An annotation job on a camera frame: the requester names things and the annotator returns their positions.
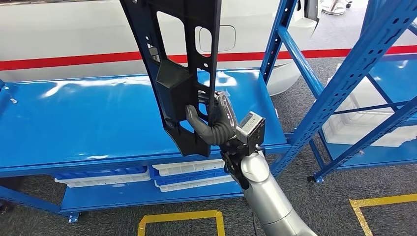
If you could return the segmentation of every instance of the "blue shelf surface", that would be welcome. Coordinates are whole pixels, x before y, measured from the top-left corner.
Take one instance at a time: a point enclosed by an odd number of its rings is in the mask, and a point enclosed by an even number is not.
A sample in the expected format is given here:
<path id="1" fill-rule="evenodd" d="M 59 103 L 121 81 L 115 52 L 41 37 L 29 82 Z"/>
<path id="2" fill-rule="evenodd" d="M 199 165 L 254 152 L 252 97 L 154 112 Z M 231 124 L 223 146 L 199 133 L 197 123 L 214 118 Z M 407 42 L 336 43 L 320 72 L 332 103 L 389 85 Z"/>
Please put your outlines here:
<path id="1" fill-rule="evenodd" d="M 369 74 L 393 102 L 409 101 L 417 96 L 417 55 L 386 56 Z M 417 125 L 417 114 L 407 121 Z"/>
<path id="2" fill-rule="evenodd" d="M 216 89 L 230 94 L 237 118 L 266 118 L 264 146 L 287 144 L 258 69 L 217 72 Z M 206 72 L 198 73 L 208 83 Z M 0 91 L 0 177 L 125 168 L 205 160 L 182 157 L 162 127 L 147 75 L 6 83 Z M 220 158 L 213 147 L 210 158 Z"/>
<path id="3" fill-rule="evenodd" d="M 352 146 L 330 144 L 324 139 L 322 131 L 319 134 L 332 161 Z M 399 147 L 368 146 L 363 150 L 363 154 L 356 154 L 337 169 L 358 169 L 411 163 L 417 163 L 417 139 L 407 141 Z"/>
<path id="4" fill-rule="evenodd" d="M 61 212 L 88 211 L 137 205 L 214 200 L 243 196 L 236 182 L 161 192 L 153 181 L 67 188 Z"/>

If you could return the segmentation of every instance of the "caster wheel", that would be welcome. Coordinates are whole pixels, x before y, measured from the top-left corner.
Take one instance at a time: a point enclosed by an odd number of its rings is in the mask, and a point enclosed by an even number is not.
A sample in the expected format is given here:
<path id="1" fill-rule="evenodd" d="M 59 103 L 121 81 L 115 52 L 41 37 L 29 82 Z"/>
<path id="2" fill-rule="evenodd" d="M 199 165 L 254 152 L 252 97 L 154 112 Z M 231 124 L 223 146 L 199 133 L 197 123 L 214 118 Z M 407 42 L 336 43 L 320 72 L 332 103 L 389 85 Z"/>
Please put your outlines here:
<path id="1" fill-rule="evenodd" d="M 13 209 L 12 206 L 8 204 L 4 204 L 0 206 L 0 214 L 6 214 Z"/>
<path id="2" fill-rule="evenodd" d="M 310 182 L 310 183 L 315 183 L 316 178 L 314 178 L 314 176 L 309 176 L 309 177 L 307 177 L 307 181 Z"/>

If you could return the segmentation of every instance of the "black plastic panel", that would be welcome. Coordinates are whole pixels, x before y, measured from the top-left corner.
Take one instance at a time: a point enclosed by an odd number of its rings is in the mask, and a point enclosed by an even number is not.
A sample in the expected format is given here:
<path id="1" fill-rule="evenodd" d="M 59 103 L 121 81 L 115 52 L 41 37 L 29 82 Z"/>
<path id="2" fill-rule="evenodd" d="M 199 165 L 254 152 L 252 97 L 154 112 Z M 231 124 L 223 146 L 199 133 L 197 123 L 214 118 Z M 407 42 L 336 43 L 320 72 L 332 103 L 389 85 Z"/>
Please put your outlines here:
<path id="1" fill-rule="evenodd" d="M 191 104 L 198 110 L 198 91 L 201 90 L 205 94 L 200 97 L 200 102 L 205 102 L 208 110 L 207 116 L 201 113 L 199 116 L 209 125 L 212 123 L 221 0 L 120 0 L 120 3 L 149 74 L 164 129 L 182 155 L 208 156 L 210 146 L 179 122 L 185 120 L 186 105 Z M 187 67 L 167 58 L 156 16 L 158 11 L 174 16 L 184 24 Z M 209 57 L 196 50 L 196 27 L 206 28 L 211 33 Z M 198 68 L 210 73 L 209 88 L 198 83 Z"/>

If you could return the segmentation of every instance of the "yellow floor tape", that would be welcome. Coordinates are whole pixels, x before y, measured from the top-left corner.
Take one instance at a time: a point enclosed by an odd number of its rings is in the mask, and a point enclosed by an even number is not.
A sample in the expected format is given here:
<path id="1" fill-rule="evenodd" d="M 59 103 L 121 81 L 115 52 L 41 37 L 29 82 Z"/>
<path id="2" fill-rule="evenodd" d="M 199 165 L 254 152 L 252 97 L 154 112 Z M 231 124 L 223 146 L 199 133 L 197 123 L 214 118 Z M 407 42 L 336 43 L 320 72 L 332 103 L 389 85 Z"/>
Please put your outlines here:
<path id="1" fill-rule="evenodd" d="M 365 220 L 365 217 L 360 210 L 361 207 L 372 207 L 372 206 L 380 206 L 380 205 L 388 205 L 388 204 L 396 204 L 396 203 L 408 203 L 417 201 L 417 194 L 407 194 L 407 195 L 399 195 L 399 196 L 391 196 L 391 197 L 382 197 L 382 198 L 370 198 L 370 199 L 361 199 L 361 200 L 351 200 L 351 206 L 353 211 L 356 214 L 357 220 L 359 221 L 360 225 L 362 226 L 363 231 L 365 232 L 366 236 L 373 236 L 371 229 L 368 226 L 368 223 Z"/>
<path id="2" fill-rule="evenodd" d="M 138 236 L 145 236 L 146 223 L 168 222 L 178 220 L 194 220 L 205 218 L 216 218 L 217 235 L 225 236 L 223 214 L 217 210 L 192 211 L 182 213 L 160 214 L 160 215 L 145 215 L 139 222 Z"/>

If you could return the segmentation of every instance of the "white vehicle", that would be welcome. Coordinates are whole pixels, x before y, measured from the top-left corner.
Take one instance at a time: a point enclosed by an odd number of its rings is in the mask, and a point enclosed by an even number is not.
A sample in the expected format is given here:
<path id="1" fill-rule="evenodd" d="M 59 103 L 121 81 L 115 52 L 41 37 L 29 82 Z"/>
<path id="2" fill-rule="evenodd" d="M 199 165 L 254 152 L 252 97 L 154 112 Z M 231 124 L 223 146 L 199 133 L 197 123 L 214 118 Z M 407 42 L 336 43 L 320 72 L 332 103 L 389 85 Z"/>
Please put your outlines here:
<path id="1" fill-rule="evenodd" d="M 50 65 L 45 60 L 20 61 L 36 65 L 13 70 L 0 67 L 0 79 L 28 81 L 146 73 L 141 60 L 120 58 L 124 55 L 120 53 L 137 52 L 138 47 L 118 0 L 2 1 L 0 61 L 56 58 L 60 63 L 67 60 L 68 66 Z M 316 28 L 321 12 L 318 1 L 299 0 L 294 10 L 289 32 L 300 48 L 305 48 Z M 260 66 L 278 4 L 279 0 L 222 1 L 218 69 Z M 168 15 L 158 16 L 158 20 L 167 54 L 181 58 L 185 55 L 181 21 Z M 202 54 L 209 53 L 209 36 L 208 31 L 196 29 L 197 50 Z M 85 55 L 94 59 L 85 61 Z M 291 59 L 277 60 L 268 83 L 270 95 L 285 91 L 299 76 Z"/>

